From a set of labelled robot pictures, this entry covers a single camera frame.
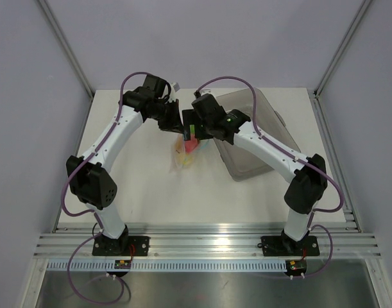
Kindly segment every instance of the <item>mounting plate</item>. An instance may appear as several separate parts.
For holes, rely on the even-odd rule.
[[[282,237],[278,236],[262,236],[261,243],[257,247],[262,248],[262,253],[265,257],[299,257],[303,256],[303,249],[305,248],[306,256],[317,257],[320,255],[320,249],[318,248],[318,242],[316,236],[307,236],[300,243],[300,247],[297,248],[293,254],[288,253],[282,243]]]
[[[113,242],[118,241],[114,239],[103,239],[102,237],[97,237],[94,240],[93,245],[93,256],[102,257],[129,257],[130,256],[130,245],[135,248],[134,257],[147,257],[149,252],[150,237],[148,236],[134,236],[129,235],[127,238],[127,243],[123,246],[126,247],[122,251],[119,251],[117,247],[120,247],[119,243]]]

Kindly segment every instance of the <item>table surface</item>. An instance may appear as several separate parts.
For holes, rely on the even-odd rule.
[[[214,89],[223,95],[240,89]],[[327,159],[307,90],[260,88],[271,106],[283,117],[291,136],[303,153],[319,153]],[[189,108],[195,89],[177,92],[180,109]],[[119,101],[119,90],[98,90],[81,140],[79,155],[89,148],[110,122]],[[114,162],[111,177],[117,184],[115,204],[123,221],[130,223],[278,223],[285,222],[289,207],[284,202],[288,183],[275,171],[235,182],[213,141],[199,153],[189,169],[173,168],[172,145],[177,134],[161,132],[148,119],[128,140]],[[327,173],[331,175],[327,162]],[[71,212],[85,210],[68,191]],[[329,185],[318,204],[334,208],[339,203]],[[317,213],[314,221],[345,222],[343,211]],[[61,223],[93,223],[92,214]]]

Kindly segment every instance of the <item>gray tray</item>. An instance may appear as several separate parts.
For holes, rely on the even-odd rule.
[[[278,112],[274,111],[266,97],[259,90],[254,88],[257,97],[257,124],[275,139],[283,142],[286,146],[300,151],[294,139],[288,132],[284,120]],[[251,118],[253,117],[253,96],[250,89],[218,96],[218,103],[229,112],[238,109]],[[273,168],[250,152],[237,146],[232,146],[227,142],[214,139],[220,152],[221,159],[225,163],[228,172],[235,181],[243,181],[263,173],[267,173]]]

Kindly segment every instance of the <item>white tabletop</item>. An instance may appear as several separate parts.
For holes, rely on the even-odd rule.
[[[239,89],[214,89],[222,95]],[[284,118],[291,136],[303,153],[320,154],[327,160],[306,89],[260,89]],[[195,89],[181,89],[180,109],[190,108]],[[81,155],[110,122],[119,101],[119,90],[98,90],[81,141]],[[233,181],[213,141],[203,148],[189,169],[172,168],[171,146],[177,134],[161,132],[148,119],[128,140],[117,157],[111,177],[117,184],[115,204],[123,221],[131,223],[274,223],[287,219],[284,194],[288,184],[275,171],[242,182]],[[327,162],[327,173],[331,175]],[[67,193],[71,212],[86,207]],[[339,203],[329,185],[318,207]],[[317,213],[314,221],[345,222],[343,211]],[[95,222],[93,215],[71,218],[61,214],[61,223]]]

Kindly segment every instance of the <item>gray wall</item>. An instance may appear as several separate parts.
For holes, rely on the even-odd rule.
[[[89,101],[32,0],[0,0],[0,307],[59,209]]]
[[[392,279],[392,0],[375,1],[321,103],[365,230]]]
[[[232,74],[315,88],[361,2],[49,0],[96,89],[143,70],[182,87]]]

